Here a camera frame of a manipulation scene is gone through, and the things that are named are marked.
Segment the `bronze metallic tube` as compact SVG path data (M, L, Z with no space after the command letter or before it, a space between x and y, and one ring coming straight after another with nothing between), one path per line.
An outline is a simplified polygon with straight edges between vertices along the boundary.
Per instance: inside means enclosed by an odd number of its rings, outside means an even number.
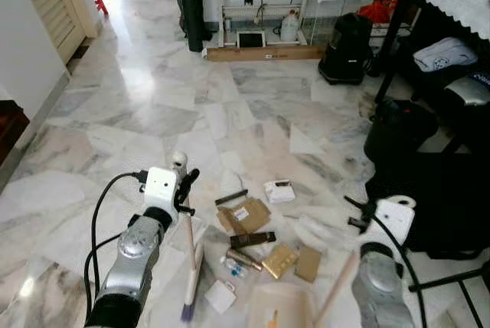
M247 265L256 271L263 271L263 265L259 261L256 261L254 257L245 254L245 252L235 250L235 248L228 248L228 250L225 251L225 257L234 259L242 265Z

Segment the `black metal floor leg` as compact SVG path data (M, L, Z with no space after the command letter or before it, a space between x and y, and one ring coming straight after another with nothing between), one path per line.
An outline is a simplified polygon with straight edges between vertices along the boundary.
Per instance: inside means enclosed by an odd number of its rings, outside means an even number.
M423 262L420 279L407 288L420 294L424 323L435 328L488 328L490 270L487 262Z

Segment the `plain brown cardboard piece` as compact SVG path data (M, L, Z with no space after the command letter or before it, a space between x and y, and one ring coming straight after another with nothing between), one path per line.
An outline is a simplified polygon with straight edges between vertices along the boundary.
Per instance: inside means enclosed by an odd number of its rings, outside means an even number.
M315 283L316 277L319 274L321 259L321 251L311 248L308 245L302 245L296 261L295 275L305 282L310 284Z

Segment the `grey folded cloth bag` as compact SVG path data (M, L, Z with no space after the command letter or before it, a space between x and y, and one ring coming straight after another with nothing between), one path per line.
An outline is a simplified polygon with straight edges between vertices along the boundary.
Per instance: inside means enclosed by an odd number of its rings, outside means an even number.
M439 71L450 66L469 66L479 61L479 56L458 38L442 38L414 52L413 61L421 72Z

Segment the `small crushed plastic bottle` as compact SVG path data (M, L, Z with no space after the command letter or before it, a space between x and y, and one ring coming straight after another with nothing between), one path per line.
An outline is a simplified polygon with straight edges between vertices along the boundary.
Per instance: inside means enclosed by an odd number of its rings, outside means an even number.
M236 259L231 257L222 257L220 261L227 271L230 272L230 276L245 278L248 275L248 267L241 264L240 261L236 261Z

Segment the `cream dustpan wooden handle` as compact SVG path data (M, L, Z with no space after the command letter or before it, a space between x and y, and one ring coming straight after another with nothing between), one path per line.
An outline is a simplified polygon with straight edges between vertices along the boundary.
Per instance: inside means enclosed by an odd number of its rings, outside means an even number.
M269 283L255 288L246 328L318 328L338 300L358 263L358 252L349 254L328 296L315 306L307 289L291 283Z

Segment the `wooden handled cream broom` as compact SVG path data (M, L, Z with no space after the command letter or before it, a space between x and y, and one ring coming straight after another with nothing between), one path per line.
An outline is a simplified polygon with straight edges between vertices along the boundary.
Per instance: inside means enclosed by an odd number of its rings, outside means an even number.
M183 152L174 152L171 156L171 169L178 173L178 180L182 181L182 178L189 173L187 171L187 156ZM194 230L194 216L183 215L183 222L185 223L185 230L187 232L187 241L189 244L189 250L193 251L191 257L189 257L188 265L189 272L187 276L187 287L185 289L185 298L183 299L183 306L181 310L181 322L190 323L194 318L196 293L198 290L198 283L200 280L200 274L204 259L204 245L203 241L200 241L196 235L200 236L200 232L195 233Z

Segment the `black floor appliance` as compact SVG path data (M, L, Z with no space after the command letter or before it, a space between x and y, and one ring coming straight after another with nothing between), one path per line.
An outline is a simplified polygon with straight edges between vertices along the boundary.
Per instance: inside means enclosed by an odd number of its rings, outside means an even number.
M371 58L372 23L357 13L343 14L318 63L318 72L329 85L358 85L364 79L364 66Z

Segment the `gold foil box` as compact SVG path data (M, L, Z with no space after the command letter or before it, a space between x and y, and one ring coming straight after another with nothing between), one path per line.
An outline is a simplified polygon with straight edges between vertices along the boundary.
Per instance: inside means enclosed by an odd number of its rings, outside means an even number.
M298 258L298 252L291 245L280 243L262 260L262 265L274 279L280 279Z

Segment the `clear plastic jug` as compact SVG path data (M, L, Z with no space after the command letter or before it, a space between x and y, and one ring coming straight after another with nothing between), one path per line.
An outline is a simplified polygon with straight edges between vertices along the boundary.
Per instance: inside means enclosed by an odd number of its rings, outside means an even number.
M296 10L290 10L281 20L279 27L280 40L283 43L296 43L298 41L298 33L300 27L300 19Z

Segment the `silver case blue print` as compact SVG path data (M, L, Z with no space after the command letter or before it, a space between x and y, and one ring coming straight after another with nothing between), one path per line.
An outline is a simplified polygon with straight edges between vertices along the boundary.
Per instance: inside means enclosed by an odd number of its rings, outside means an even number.
M475 72L452 80L445 90L461 98L465 105L486 105L490 101L490 76Z

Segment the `black rolled mat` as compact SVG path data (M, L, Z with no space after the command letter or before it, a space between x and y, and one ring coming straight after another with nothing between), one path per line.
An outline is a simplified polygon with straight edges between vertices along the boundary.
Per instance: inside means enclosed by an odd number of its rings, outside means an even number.
M181 29L185 32L189 51L203 51L204 41L210 40L204 22L203 0L178 0L178 6L181 9Z

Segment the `dark brown wrapper bar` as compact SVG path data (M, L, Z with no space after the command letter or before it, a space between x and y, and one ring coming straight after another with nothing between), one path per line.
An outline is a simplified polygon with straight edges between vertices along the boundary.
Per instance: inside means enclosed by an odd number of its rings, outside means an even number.
M231 248L245 248L250 245L273 243L276 241L276 234L273 232L257 232L251 234L241 234L230 237Z

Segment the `crumpled white paper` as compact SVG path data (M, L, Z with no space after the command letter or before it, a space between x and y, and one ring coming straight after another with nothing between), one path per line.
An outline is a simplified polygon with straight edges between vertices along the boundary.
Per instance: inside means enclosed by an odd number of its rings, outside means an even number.
M231 171L223 171L223 175L220 178L220 191L218 195L225 196L231 194L237 194L238 192L245 190L242 182L242 178Z

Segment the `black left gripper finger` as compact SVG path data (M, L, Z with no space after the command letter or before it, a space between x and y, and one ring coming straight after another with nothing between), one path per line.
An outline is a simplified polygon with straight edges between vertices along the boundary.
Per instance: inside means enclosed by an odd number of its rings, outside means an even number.
M181 184L179 185L179 205L185 204L191 187L198 179L199 175L200 170L198 168L193 168L188 174L185 175L185 177L182 178Z

